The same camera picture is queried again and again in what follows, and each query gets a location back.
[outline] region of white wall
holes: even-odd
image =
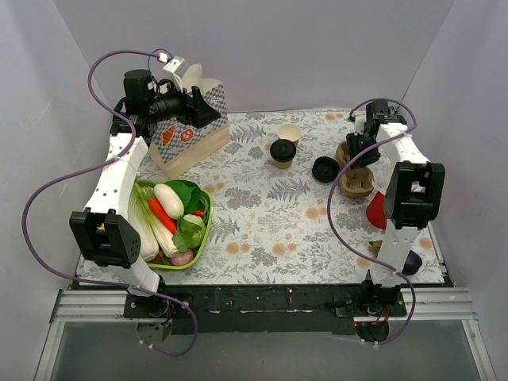
[[[89,64],[118,48],[168,48],[223,80],[230,110],[249,111],[401,99],[453,1],[55,3]],[[97,78],[110,103],[139,62],[105,64]]]
[[[32,379],[59,287],[32,258],[21,212],[42,183],[105,157],[110,118],[87,90],[88,66],[51,0],[0,0],[0,379]],[[97,174],[53,187],[29,215],[40,254],[72,273],[77,245],[68,227]]]
[[[405,101],[422,151],[446,167],[437,235],[467,285],[498,379],[508,379],[508,3],[456,0]]]

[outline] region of gray floor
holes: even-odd
[[[398,324],[392,323],[392,331]],[[169,337],[182,348],[189,337]],[[326,333],[202,334],[171,358],[139,345],[133,323],[67,323],[53,380],[479,379],[460,321],[416,321],[379,349]]]

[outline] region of floral tablecloth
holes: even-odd
[[[200,260],[184,271],[158,271],[166,283],[359,283],[370,262],[340,244],[326,217],[330,184],[311,174],[319,156],[334,157],[338,144],[352,131],[346,110],[308,110],[230,114],[232,141],[182,177],[214,196],[214,217]],[[277,128],[295,123],[302,129],[292,166],[280,170],[271,163],[269,148]],[[382,158],[371,166],[381,183]],[[148,157],[140,166],[146,179],[166,179]],[[369,253],[368,242],[383,232],[365,217],[369,198],[354,199],[337,188],[333,221],[356,249]],[[413,250],[423,259],[416,283],[441,283],[443,278],[429,231]],[[118,280],[86,261],[81,275]]]

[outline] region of basket of vegetables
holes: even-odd
[[[140,234],[149,267],[183,270],[199,259],[211,226],[214,200],[186,180],[136,179],[128,220]]]

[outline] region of black lid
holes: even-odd
[[[270,147],[270,155],[273,160],[280,163],[286,163],[292,161],[296,155],[296,146],[291,140],[278,139]]]
[[[322,183],[332,182],[339,174],[339,163],[331,157],[318,157],[312,167],[312,174]]]

